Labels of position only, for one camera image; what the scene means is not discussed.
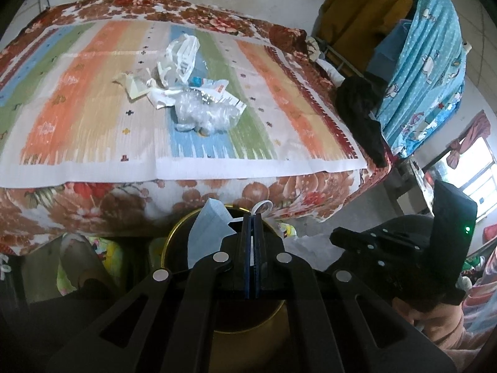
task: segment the pink curtain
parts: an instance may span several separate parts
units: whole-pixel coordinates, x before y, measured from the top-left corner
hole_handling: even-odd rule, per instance
[[[487,138],[489,136],[490,122],[485,115],[485,111],[482,109],[473,118],[468,129],[449,145],[452,150],[449,157],[447,157],[447,165],[452,169],[456,169],[461,154],[465,153],[478,138]]]
[[[497,224],[487,226],[483,229],[483,243],[488,243],[497,236]]]

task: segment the bed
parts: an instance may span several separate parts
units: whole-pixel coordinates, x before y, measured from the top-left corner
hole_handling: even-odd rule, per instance
[[[228,133],[176,132],[170,108],[130,101],[112,82],[152,67],[182,33],[200,40],[193,75],[228,79],[248,105]],[[269,199],[278,219],[331,217],[391,160],[376,168],[352,139],[305,40],[181,0],[43,12],[0,53],[0,252],[25,255],[64,232],[160,237],[208,198],[246,209]]]

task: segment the wall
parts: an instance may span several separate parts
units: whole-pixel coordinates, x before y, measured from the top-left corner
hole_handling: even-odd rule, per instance
[[[492,133],[486,140],[490,149],[497,155],[497,117],[486,102],[483,95],[478,91],[478,88],[466,77],[466,89],[461,99],[461,106],[459,111],[438,130],[427,142],[422,145],[415,153],[414,157],[419,162],[419,165],[424,167],[437,155],[442,153],[450,144],[452,140],[457,138],[467,128],[471,119],[483,109],[486,117],[490,121]],[[482,244],[483,229],[486,226],[497,223],[497,209],[491,212],[485,219],[480,220],[475,228],[473,234],[473,241],[471,242],[470,253],[478,249]]]

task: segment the black cloth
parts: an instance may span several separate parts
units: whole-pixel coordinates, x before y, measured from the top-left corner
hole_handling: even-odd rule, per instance
[[[335,108],[354,140],[377,167],[387,166],[379,122],[369,117],[378,104],[371,84],[362,77],[347,77],[336,92]]]
[[[26,354],[35,371],[44,371],[48,360],[59,349],[113,303],[112,293],[103,283],[88,279],[81,289],[64,297],[28,304],[26,311],[4,318],[10,338],[21,347],[16,353]]]

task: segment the plastic bag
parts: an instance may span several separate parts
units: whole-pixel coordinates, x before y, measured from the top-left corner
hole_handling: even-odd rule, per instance
[[[202,91],[193,89],[183,92],[177,97],[175,103],[178,119],[176,130],[185,132],[195,129],[204,136],[235,127],[246,107],[231,94],[217,102],[206,97]]]
[[[147,98],[156,109],[174,106],[176,103],[175,96],[180,94],[182,89],[167,89],[151,88],[147,93]]]
[[[315,236],[288,237],[283,240],[285,251],[299,256],[316,270],[324,271],[337,261],[344,249],[335,246],[330,241],[330,233]]]
[[[169,44],[166,54],[157,62],[158,75],[164,88],[188,84],[199,48],[197,37],[187,34]]]
[[[157,82],[148,68],[139,68],[134,73],[120,73],[114,81],[124,87],[132,101],[147,95],[157,87]]]

